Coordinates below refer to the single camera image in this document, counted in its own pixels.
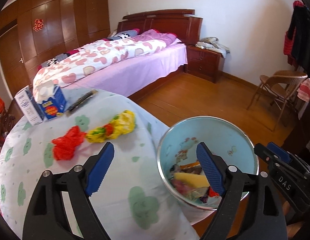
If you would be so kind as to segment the red plastic bag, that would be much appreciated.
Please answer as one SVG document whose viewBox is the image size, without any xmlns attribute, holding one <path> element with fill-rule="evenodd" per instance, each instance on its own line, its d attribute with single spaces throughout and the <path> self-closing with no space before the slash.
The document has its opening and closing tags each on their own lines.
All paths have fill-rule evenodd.
<svg viewBox="0 0 310 240">
<path fill-rule="evenodd" d="M 67 133 L 52 140 L 53 157 L 55 160 L 71 160 L 75 155 L 75 150 L 85 139 L 85 132 L 82 132 L 79 126 L 71 127 Z"/>
</svg>

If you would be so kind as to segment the yellow plastic bag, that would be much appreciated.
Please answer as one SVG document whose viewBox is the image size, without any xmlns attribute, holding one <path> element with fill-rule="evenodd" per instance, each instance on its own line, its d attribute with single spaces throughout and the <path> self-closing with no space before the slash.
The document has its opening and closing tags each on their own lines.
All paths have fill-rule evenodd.
<svg viewBox="0 0 310 240">
<path fill-rule="evenodd" d="M 90 143 L 102 143 L 133 132 L 135 126 L 135 114 L 132 111 L 125 110 L 116 114 L 106 125 L 88 131 L 85 138 Z"/>
</svg>

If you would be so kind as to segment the light blue trash bucket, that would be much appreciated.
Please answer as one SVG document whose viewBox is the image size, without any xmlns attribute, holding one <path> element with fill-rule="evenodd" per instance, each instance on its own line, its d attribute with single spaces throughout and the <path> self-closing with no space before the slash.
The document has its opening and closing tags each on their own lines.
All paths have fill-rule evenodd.
<svg viewBox="0 0 310 240">
<path fill-rule="evenodd" d="M 259 159 L 249 137 L 231 122 L 214 116 L 195 116 L 173 125 L 158 145 L 157 164 L 163 184 L 182 204 L 200 210 L 217 210 L 221 197 L 209 197 L 205 204 L 183 197 L 170 183 L 170 169 L 175 164 L 189 164 L 201 158 L 209 179 L 218 178 L 226 187 L 222 172 L 235 166 L 245 174 L 259 174 Z"/>
</svg>

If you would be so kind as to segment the brown wicker folding chair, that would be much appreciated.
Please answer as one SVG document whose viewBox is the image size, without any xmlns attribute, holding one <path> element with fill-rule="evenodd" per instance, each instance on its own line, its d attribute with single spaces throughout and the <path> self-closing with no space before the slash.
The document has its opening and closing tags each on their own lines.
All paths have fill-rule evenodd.
<svg viewBox="0 0 310 240">
<path fill-rule="evenodd" d="M 271 76 L 261 75 L 259 77 L 260 84 L 254 92 L 247 110 L 250 109 L 254 101 L 259 100 L 263 91 L 270 93 L 273 96 L 271 105 L 275 104 L 280 110 L 276 123 L 271 129 L 274 132 L 282 118 L 285 107 L 291 102 L 291 98 L 307 78 L 306 73 L 293 70 L 279 70 Z"/>
</svg>

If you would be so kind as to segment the blue Look milk carton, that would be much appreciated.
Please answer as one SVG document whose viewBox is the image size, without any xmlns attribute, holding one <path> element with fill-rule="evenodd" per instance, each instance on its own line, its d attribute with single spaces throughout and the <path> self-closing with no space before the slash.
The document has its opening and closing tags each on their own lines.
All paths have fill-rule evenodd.
<svg viewBox="0 0 310 240">
<path fill-rule="evenodd" d="M 46 119 L 50 120 L 63 115 L 67 101 L 62 89 L 53 81 L 36 86 L 33 92 L 35 101 Z"/>
</svg>

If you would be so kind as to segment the white grey milk carton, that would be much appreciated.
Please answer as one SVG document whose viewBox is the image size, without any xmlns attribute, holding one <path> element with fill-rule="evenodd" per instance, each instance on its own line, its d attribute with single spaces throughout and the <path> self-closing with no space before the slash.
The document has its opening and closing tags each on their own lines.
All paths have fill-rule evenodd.
<svg viewBox="0 0 310 240">
<path fill-rule="evenodd" d="M 19 90 L 14 99 L 31 126 L 41 124 L 44 121 L 44 114 L 34 100 L 29 86 Z"/>
</svg>

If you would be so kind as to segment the dark clear snack packet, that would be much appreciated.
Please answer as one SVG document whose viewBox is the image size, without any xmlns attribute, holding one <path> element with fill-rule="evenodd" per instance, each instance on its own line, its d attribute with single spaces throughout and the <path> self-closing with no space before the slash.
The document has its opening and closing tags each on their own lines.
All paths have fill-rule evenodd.
<svg viewBox="0 0 310 240">
<path fill-rule="evenodd" d="M 71 115 L 74 113 L 77 109 L 82 107 L 89 99 L 93 98 L 98 91 L 96 89 L 91 90 L 90 92 L 87 92 L 83 96 L 81 96 L 77 101 L 75 101 L 66 111 L 67 115 Z"/>
</svg>

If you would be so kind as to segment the wooden nightstand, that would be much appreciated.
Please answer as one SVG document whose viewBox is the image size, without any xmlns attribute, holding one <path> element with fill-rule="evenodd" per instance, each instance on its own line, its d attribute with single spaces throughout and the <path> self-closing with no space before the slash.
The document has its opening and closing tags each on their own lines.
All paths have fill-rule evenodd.
<svg viewBox="0 0 310 240">
<path fill-rule="evenodd" d="M 225 58 L 222 54 L 191 45 L 186 50 L 188 64 L 185 72 L 216 83 L 223 72 Z"/>
</svg>

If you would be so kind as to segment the pile of grey clothes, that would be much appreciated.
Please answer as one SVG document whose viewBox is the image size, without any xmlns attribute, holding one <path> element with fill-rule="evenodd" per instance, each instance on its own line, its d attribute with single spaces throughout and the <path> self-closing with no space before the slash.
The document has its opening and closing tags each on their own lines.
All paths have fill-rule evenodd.
<svg viewBox="0 0 310 240">
<path fill-rule="evenodd" d="M 220 44 L 219 39 L 216 37 L 205 37 L 198 41 L 195 46 L 200 49 L 206 49 L 219 53 L 223 58 L 226 58 L 226 56 L 230 54 L 230 49 Z"/>
</svg>

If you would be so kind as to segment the heart-print white duvet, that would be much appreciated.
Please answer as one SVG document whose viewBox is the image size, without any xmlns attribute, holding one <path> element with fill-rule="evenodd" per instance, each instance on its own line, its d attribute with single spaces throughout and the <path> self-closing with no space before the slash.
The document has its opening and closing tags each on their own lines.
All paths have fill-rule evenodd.
<svg viewBox="0 0 310 240">
<path fill-rule="evenodd" d="M 33 80 L 33 88 L 47 81 L 66 87 L 88 75 L 120 61 L 157 53 L 168 47 L 160 40 L 134 41 L 124 38 L 99 40 L 87 44 L 79 52 L 49 67 L 41 68 Z"/>
</svg>

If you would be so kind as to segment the pink purple blanket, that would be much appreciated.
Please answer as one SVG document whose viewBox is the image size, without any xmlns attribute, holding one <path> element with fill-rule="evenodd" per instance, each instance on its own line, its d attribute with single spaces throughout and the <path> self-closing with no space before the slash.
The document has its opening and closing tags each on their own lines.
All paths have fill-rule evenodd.
<svg viewBox="0 0 310 240">
<path fill-rule="evenodd" d="M 156 29 L 149 29 L 140 35 L 136 35 L 131 38 L 134 41 L 149 41 L 160 40 L 166 43 L 167 46 L 180 43 L 181 40 L 173 33 L 160 33 Z"/>
</svg>

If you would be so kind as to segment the wooden bed with headboard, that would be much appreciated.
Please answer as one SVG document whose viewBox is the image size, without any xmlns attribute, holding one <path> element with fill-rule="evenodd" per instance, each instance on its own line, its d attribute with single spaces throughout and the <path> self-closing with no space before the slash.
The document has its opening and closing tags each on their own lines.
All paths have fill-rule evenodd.
<svg viewBox="0 0 310 240">
<path fill-rule="evenodd" d="M 34 97 L 47 82 L 131 96 L 187 64 L 186 47 L 199 40 L 202 21 L 193 9 L 124 16 L 116 35 L 85 44 L 62 61 L 42 67 L 33 80 Z"/>
</svg>

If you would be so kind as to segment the brown wooden wardrobe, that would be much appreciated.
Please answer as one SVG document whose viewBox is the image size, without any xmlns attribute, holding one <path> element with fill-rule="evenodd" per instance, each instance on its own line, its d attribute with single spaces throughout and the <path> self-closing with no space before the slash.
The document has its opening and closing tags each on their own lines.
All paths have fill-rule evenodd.
<svg viewBox="0 0 310 240">
<path fill-rule="evenodd" d="M 44 28 L 34 31 L 35 19 Z M 39 64 L 110 33 L 108 0 L 17 0 L 0 12 L 0 65 L 11 95 Z"/>
</svg>

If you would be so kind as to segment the cow-print striped pillow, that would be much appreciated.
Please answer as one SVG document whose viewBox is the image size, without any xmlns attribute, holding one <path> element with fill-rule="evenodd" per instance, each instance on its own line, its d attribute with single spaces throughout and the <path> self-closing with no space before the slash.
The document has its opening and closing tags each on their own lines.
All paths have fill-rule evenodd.
<svg viewBox="0 0 310 240">
<path fill-rule="evenodd" d="M 108 37 L 103 38 L 104 41 L 114 41 L 123 38 L 131 38 L 139 35 L 140 29 L 135 28 L 131 30 L 125 30 L 122 32 L 113 31 Z"/>
</svg>

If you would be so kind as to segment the red double-happiness sticker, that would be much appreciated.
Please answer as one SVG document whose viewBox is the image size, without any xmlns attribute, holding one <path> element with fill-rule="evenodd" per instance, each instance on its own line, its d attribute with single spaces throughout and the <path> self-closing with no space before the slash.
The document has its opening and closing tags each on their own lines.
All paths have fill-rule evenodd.
<svg viewBox="0 0 310 240">
<path fill-rule="evenodd" d="M 34 20 L 34 25 L 33 25 L 33 30 L 38 32 L 41 31 L 44 28 L 44 22 L 43 19 L 35 19 Z"/>
</svg>

